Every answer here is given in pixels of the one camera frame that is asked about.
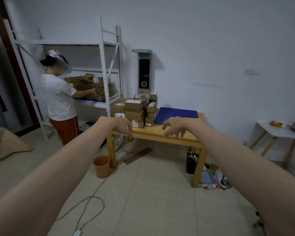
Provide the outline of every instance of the wall-mounted device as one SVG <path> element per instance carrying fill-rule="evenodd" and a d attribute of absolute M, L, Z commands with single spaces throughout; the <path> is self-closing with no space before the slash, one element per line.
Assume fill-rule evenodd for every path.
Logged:
<path fill-rule="evenodd" d="M 140 90 L 151 90 L 152 51 L 148 49 L 132 49 L 138 53 L 138 93 Z"/>

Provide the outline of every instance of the woman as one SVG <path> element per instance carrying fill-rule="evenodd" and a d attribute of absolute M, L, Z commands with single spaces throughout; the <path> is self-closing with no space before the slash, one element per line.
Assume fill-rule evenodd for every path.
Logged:
<path fill-rule="evenodd" d="M 66 145 L 79 134 L 79 124 L 73 97 L 81 98 L 88 94 L 94 97 L 98 96 L 95 89 L 77 91 L 69 83 L 82 79 L 91 82 L 94 75 L 62 77 L 61 75 L 67 72 L 70 73 L 72 69 L 67 60 L 57 50 L 50 50 L 46 59 L 40 62 L 47 67 L 46 73 L 41 77 L 41 84 L 47 100 L 49 120 L 56 128 L 63 145 Z"/>

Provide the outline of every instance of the plastic bottle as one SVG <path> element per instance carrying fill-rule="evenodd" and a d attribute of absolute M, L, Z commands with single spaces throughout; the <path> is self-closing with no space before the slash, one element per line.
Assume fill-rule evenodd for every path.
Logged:
<path fill-rule="evenodd" d="M 208 184 L 208 185 L 205 187 L 205 189 L 206 189 L 206 190 L 213 190 L 213 189 L 215 189 L 216 187 L 219 187 L 219 184 L 218 184 L 217 182 Z"/>

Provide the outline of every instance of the tiled floor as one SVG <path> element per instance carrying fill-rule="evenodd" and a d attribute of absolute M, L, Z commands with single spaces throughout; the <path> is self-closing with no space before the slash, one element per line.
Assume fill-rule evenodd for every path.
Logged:
<path fill-rule="evenodd" d="M 0 162 L 0 196 L 61 147 L 55 137 L 45 142 L 40 129 L 22 139 L 35 150 Z M 191 176 L 185 171 L 186 147 L 135 139 L 124 148 L 136 152 L 147 146 L 153 151 L 130 165 L 122 162 L 128 157 L 125 152 L 118 155 L 118 167 L 96 193 L 104 200 L 105 209 L 83 228 L 83 236 L 262 235 L 259 228 L 252 227 L 257 220 L 254 207 L 234 188 L 223 191 L 190 186 Z M 107 154 L 106 146 L 97 153 L 102 154 Z M 102 182 L 90 166 L 60 216 L 91 196 Z M 73 235 L 85 204 L 55 222 L 48 235 Z M 101 208 L 102 202 L 92 199 L 79 227 Z"/>

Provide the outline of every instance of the power cord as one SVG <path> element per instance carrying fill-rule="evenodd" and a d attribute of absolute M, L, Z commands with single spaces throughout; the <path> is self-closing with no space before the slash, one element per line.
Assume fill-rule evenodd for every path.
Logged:
<path fill-rule="evenodd" d="M 117 155 L 116 155 L 116 159 L 117 159 L 117 163 L 116 163 L 116 165 L 118 165 L 118 155 L 119 155 L 119 153 L 121 153 L 121 152 L 126 152 L 127 154 L 128 154 L 128 156 L 131 156 L 130 155 L 130 153 L 134 153 L 134 152 L 129 152 L 129 151 L 126 151 L 126 150 L 124 150 L 124 146 L 125 146 L 125 141 L 124 141 L 124 138 L 122 138 L 122 142 L 121 142 L 121 146 L 122 146 L 122 148 L 121 148 L 121 151 L 119 151 L 118 153 L 117 153 Z M 81 202 L 79 202 L 79 203 L 77 203 L 75 206 L 73 206 L 71 209 L 69 209 L 62 217 L 60 217 L 60 218 L 58 218 L 58 219 L 56 219 L 55 221 L 59 221 L 60 219 L 63 219 L 68 213 L 70 213 L 71 212 L 71 210 L 73 210 L 76 206 L 78 206 L 79 204 L 81 204 L 82 202 L 84 202 L 85 200 L 87 200 L 88 199 L 88 202 L 87 202 L 87 204 L 85 205 L 85 207 L 84 207 L 84 210 L 83 210 L 83 212 L 82 212 L 82 214 L 81 214 L 81 216 L 80 216 L 80 218 L 79 218 L 79 220 L 78 220 L 78 223 L 76 224 L 76 227 L 75 227 L 75 234 L 74 235 L 81 235 L 82 234 L 82 229 L 84 228 L 84 226 L 86 226 L 89 222 L 91 222 L 94 218 L 96 218 L 103 210 L 104 210 L 104 208 L 105 208 L 105 202 L 103 201 L 103 199 L 102 198 L 100 198 L 100 197 L 97 197 L 97 196 L 94 196 L 95 194 L 96 194 L 96 192 L 97 192 L 97 190 L 102 186 L 102 184 L 108 179 L 108 177 L 97 187 L 97 189 L 95 190 L 95 192 L 92 194 L 92 196 L 89 196 L 89 197 L 86 197 L 85 199 L 83 199 Z M 83 225 L 82 225 L 82 227 L 79 229 L 79 232 L 78 232 L 78 226 L 79 226 L 79 223 L 80 223 L 80 220 L 81 220 L 81 218 L 83 217 L 83 214 L 84 214 L 84 212 L 85 212 L 85 210 L 87 209 L 87 205 L 88 205 L 88 203 L 90 202 L 90 200 L 92 199 L 92 198 L 98 198 L 98 199 L 100 199 L 101 200 L 101 202 L 103 203 L 103 208 L 102 208 L 102 210 L 101 211 L 99 211 L 99 213 L 98 214 L 96 214 L 93 218 L 91 218 L 89 221 L 87 221 L 86 223 L 84 223 Z"/>

